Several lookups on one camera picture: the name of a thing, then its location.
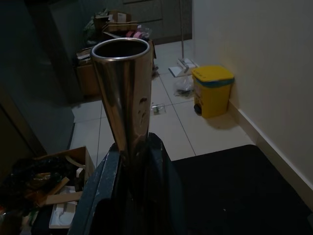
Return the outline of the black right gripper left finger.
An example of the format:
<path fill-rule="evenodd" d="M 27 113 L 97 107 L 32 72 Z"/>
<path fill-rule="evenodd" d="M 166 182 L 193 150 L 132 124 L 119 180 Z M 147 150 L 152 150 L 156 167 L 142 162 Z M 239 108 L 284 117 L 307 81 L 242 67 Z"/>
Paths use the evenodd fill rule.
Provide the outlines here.
<path fill-rule="evenodd" d="M 120 155 L 114 143 L 84 187 L 69 235 L 118 235 L 121 215 L 116 204 Z"/>

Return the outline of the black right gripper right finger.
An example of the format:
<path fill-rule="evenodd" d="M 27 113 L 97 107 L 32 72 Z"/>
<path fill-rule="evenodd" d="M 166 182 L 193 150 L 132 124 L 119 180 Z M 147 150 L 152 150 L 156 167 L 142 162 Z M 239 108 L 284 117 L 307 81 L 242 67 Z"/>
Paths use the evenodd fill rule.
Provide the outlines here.
<path fill-rule="evenodd" d="M 183 185 L 163 141 L 154 133 L 148 136 L 145 193 L 146 234 L 186 234 Z"/>

